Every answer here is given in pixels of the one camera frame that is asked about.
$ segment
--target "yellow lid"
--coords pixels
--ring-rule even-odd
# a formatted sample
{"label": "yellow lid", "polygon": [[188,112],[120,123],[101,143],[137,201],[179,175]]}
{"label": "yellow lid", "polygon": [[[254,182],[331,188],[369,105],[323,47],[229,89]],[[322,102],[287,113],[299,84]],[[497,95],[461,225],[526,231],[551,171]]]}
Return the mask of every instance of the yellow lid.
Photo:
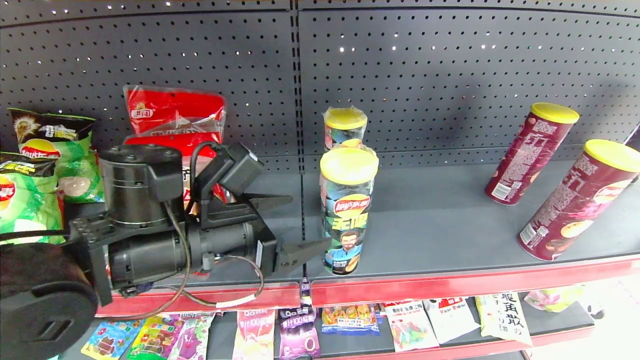
{"label": "yellow lid", "polygon": [[373,180],[378,173],[378,157],[369,148],[339,147],[322,156],[320,171],[325,178],[337,184],[363,184]]}
{"label": "yellow lid", "polygon": [[640,172],[640,152],[609,140],[592,139],[584,144],[592,158],[622,171]]}
{"label": "yellow lid", "polygon": [[536,102],[531,105],[531,112],[545,120],[560,124],[575,124],[580,118],[580,114],[574,110],[551,102]]}
{"label": "yellow lid", "polygon": [[338,130],[351,130],[367,123],[367,115],[353,106],[350,108],[328,108],[323,116],[327,126]]}

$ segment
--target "black cable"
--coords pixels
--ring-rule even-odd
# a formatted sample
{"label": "black cable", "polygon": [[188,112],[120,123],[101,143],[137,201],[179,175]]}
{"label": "black cable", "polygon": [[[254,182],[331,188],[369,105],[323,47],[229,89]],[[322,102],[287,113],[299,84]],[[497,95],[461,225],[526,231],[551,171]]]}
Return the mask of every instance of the black cable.
{"label": "black cable", "polygon": [[182,250],[185,253],[185,257],[187,260],[187,264],[184,267],[185,274],[180,286],[176,289],[177,291],[173,294],[171,299],[165,302],[162,306],[159,306],[155,310],[149,311],[147,313],[139,314],[139,315],[130,315],[130,316],[108,316],[104,318],[100,318],[101,320],[106,321],[114,321],[114,322],[125,322],[125,321],[133,321],[133,320],[143,320],[146,318],[150,318],[152,316],[158,315],[162,313],[167,307],[170,307],[180,296],[180,294],[184,291],[184,288],[187,286],[187,279],[189,277],[189,273],[191,272],[191,249],[187,244],[187,236],[182,231],[178,220],[175,218],[175,214],[173,214],[171,203],[166,201],[164,202],[164,208],[166,209],[167,215],[169,215],[169,219],[175,230],[178,232],[178,238],[180,239],[180,245],[182,245]]}
{"label": "black cable", "polygon": [[[200,152],[202,151],[202,149],[204,149],[207,146],[210,146],[216,152],[222,150],[222,148],[223,148],[223,146],[218,144],[217,142],[202,142],[202,143],[198,144],[198,146],[196,146],[196,148],[191,153],[191,159],[189,160],[189,189],[190,189],[190,191],[193,191],[193,185],[195,184],[195,181],[196,181],[196,163],[198,162],[198,156],[200,155]],[[186,209],[186,213],[187,214],[191,213],[191,208],[193,207],[194,203],[195,203],[195,201],[193,200],[193,194],[191,194],[191,198],[189,199],[189,202],[187,203],[187,209]]]}
{"label": "black cable", "polygon": [[32,236],[62,236],[69,237],[67,230],[31,230],[31,231],[18,231],[16,233],[4,233],[0,234],[0,241],[14,240],[20,238],[30,238]]}

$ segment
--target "potato chip canister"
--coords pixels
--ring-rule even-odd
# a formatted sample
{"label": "potato chip canister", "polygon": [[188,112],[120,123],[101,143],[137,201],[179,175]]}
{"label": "potato chip canister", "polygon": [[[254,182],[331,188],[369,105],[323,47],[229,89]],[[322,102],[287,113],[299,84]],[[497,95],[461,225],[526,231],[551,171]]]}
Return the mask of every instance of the potato chip canister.
{"label": "potato chip canister", "polygon": [[484,189],[487,196],[500,204],[515,205],[579,118],[577,112],[566,106],[549,102],[533,104]]}
{"label": "potato chip canister", "polygon": [[355,107],[328,108],[324,117],[324,151],[335,147],[360,147],[367,115]]}
{"label": "potato chip canister", "polygon": [[534,257],[555,260],[640,172],[640,152],[608,140],[589,140],[560,185],[517,235]]}
{"label": "potato chip canister", "polygon": [[348,275],[360,260],[378,157],[365,146],[336,148],[320,159],[320,172],[323,232],[332,239],[324,252],[324,267],[332,274]]}

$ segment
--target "red shelf edge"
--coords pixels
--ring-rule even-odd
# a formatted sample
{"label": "red shelf edge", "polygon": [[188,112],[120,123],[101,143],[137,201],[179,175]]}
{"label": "red shelf edge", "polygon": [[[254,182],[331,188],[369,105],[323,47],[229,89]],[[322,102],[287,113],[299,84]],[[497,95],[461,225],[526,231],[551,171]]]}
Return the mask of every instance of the red shelf edge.
{"label": "red shelf edge", "polygon": [[313,281],[311,296],[315,306],[324,307],[528,291],[632,274],[640,274],[640,255],[622,259],[528,266],[507,271],[450,272],[434,274],[433,277],[341,277],[336,280]]}
{"label": "red shelf edge", "polygon": [[[188,288],[189,292],[209,302],[220,302],[238,299],[255,292],[256,288],[239,288],[234,286],[216,286]],[[164,304],[173,296],[171,290],[143,293],[136,297],[123,298],[113,295],[113,302],[98,308],[96,316],[122,316],[146,313]],[[262,293],[253,301],[236,307],[225,308],[226,311],[250,309],[278,309],[300,306],[300,288],[295,282],[289,284],[266,284]],[[211,307],[193,302],[185,296],[178,299],[165,311],[211,311]]]}
{"label": "red shelf edge", "polygon": [[[541,347],[562,341],[571,341],[577,339],[588,338],[593,334],[595,326],[581,327],[566,331],[553,332],[551,334],[543,334],[532,336],[533,345]],[[332,357],[333,360],[451,360],[463,359],[466,357],[487,356],[493,354],[501,354],[505,352],[519,351],[529,348],[529,346],[511,340],[490,341],[487,343],[476,343],[469,345],[460,345],[454,347],[428,348],[424,350],[413,350],[409,352],[390,352],[384,354],[356,355],[346,357]]]}

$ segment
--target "barcode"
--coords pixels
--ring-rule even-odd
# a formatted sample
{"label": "barcode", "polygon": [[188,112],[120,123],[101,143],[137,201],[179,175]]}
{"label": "barcode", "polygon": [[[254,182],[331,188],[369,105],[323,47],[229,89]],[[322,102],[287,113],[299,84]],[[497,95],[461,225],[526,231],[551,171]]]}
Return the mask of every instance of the barcode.
{"label": "barcode", "polygon": [[525,226],[524,229],[522,229],[522,231],[520,232],[520,238],[525,244],[529,243],[534,236],[536,236],[536,231],[534,231],[531,224],[527,224],[527,226]]}
{"label": "barcode", "polygon": [[498,185],[496,185],[493,191],[491,192],[491,195],[497,197],[500,200],[506,200],[507,195],[509,195],[510,191],[511,191],[510,187],[498,183]]}

